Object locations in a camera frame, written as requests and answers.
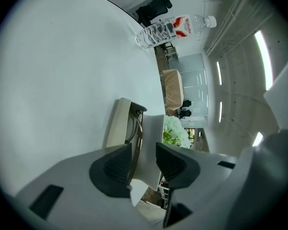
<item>plastic bottle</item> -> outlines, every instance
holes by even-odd
[[[216,27],[214,16],[183,15],[171,17],[143,29],[135,37],[135,40],[140,47],[150,48],[176,38],[200,34],[209,27]]]

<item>bottle cap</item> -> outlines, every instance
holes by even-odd
[[[216,19],[215,19],[215,17],[212,16],[212,15],[209,15],[207,17],[208,17],[209,22],[210,22],[210,27],[216,27]]]

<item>white table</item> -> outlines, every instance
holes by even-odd
[[[0,30],[0,184],[11,195],[104,146],[116,99],[164,114],[154,50],[107,0],[20,0]],[[135,205],[147,189],[133,182]]]

